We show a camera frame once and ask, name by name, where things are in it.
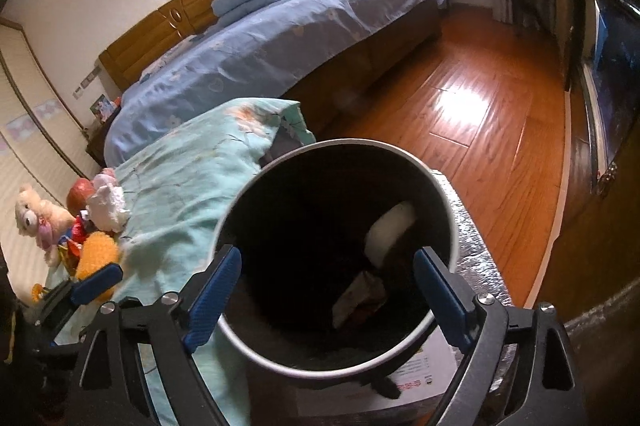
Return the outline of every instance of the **wardrobe door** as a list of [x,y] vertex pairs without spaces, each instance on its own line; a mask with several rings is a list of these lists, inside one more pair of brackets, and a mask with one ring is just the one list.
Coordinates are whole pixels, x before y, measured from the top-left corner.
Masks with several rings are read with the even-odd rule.
[[78,174],[35,125],[0,69],[0,133],[17,159],[62,205]]
[[12,152],[0,135],[0,246],[9,268],[9,282],[15,294],[25,303],[31,300],[34,283],[44,285],[48,267],[44,252],[35,239],[18,234],[15,223],[15,199],[22,184],[31,184],[43,199],[57,202]]
[[0,25],[0,52],[20,94],[38,122],[78,170],[93,178],[100,170],[85,152],[86,139],[76,121],[60,103],[31,53],[24,33]]

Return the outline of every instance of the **paper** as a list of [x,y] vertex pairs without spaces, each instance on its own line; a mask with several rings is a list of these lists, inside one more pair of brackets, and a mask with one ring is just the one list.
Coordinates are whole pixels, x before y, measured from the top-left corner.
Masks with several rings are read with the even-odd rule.
[[324,390],[296,389],[300,417],[324,417],[382,410],[443,394],[458,366],[453,352],[436,328],[420,350],[389,376],[401,390],[399,399],[387,399],[369,385],[346,382]]

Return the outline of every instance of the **trash can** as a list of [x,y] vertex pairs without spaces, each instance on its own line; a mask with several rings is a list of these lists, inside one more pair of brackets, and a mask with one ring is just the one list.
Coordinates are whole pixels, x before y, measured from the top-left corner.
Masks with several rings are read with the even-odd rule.
[[[412,208],[414,222],[376,268],[364,254],[369,230],[398,205]],[[431,246],[451,270],[458,258],[457,226],[429,168],[366,139],[315,143],[271,162],[233,200],[216,237],[214,251],[233,244],[242,254],[222,331],[247,358],[312,388],[371,382],[406,362],[435,326],[413,255]],[[364,322],[336,329],[333,305],[363,271],[383,280],[386,300]]]

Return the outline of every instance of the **wooden headboard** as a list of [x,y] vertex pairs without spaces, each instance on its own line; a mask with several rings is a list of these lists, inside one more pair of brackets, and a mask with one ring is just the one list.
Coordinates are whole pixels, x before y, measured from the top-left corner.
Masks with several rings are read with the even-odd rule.
[[100,63],[125,91],[140,79],[148,65],[174,45],[215,23],[211,1],[169,0],[100,53]]

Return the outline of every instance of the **wooden floor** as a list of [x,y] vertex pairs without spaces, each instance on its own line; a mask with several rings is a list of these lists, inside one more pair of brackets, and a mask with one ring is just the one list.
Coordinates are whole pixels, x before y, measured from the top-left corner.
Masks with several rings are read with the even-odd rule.
[[564,95],[550,36],[457,8],[442,37],[381,79],[366,106],[321,136],[386,141],[447,175],[516,305],[542,261],[556,212]]

